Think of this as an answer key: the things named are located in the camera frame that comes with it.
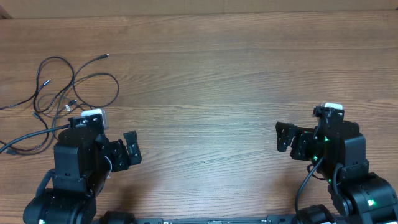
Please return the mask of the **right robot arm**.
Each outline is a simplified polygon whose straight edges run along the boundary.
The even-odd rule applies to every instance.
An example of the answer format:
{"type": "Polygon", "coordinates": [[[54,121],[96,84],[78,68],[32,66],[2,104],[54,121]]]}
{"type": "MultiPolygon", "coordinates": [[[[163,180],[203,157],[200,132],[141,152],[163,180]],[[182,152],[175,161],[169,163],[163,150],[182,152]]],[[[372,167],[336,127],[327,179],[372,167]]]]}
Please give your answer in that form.
{"type": "Polygon", "coordinates": [[[339,215],[324,205],[295,208],[297,223],[397,223],[397,194],[392,185],[370,172],[366,140],[357,123],[322,117],[314,128],[278,122],[277,149],[291,148],[294,160],[310,161],[328,182],[328,192],[339,215]]]}

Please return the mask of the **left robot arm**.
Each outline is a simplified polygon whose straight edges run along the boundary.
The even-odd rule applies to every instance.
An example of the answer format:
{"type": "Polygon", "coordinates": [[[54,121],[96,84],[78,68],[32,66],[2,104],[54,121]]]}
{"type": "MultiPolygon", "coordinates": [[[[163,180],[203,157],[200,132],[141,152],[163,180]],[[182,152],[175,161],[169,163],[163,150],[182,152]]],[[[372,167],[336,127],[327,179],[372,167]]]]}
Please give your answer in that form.
{"type": "Polygon", "coordinates": [[[54,146],[55,167],[42,179],[23,213],[24,223],[91,223],[96,198],[112,172],[140,164],[137,133],[110,141],[89,127],[69,128],[54,146]]]}

